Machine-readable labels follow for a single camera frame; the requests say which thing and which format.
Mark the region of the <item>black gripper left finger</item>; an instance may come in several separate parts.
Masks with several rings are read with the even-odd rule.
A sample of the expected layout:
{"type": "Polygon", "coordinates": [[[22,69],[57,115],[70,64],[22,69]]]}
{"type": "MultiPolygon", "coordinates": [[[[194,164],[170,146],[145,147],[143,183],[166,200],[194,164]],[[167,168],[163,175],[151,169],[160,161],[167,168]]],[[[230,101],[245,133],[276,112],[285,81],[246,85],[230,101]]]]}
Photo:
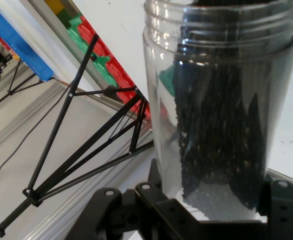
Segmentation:
{"type": "Polygon", "coordinates": [[[175,199],[167,198],[157,161],[148,179],[121,193],[115,188],[97,190],[66,236],[68,240],[121,240],[137,231],[144,240],[197,240],[199,223],[175,199]]]}

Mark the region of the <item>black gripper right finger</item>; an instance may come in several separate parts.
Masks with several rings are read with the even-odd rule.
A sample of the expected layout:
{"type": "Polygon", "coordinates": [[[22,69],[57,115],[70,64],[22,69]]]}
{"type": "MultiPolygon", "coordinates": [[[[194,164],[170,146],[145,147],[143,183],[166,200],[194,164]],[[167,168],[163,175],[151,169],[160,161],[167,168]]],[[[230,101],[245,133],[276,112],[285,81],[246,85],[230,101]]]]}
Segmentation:
{"type": "Polygon", "coordinates": [[[267,240],[293,240],[293,178],[268,172],[257,212],[267,217],[267,240]]]}

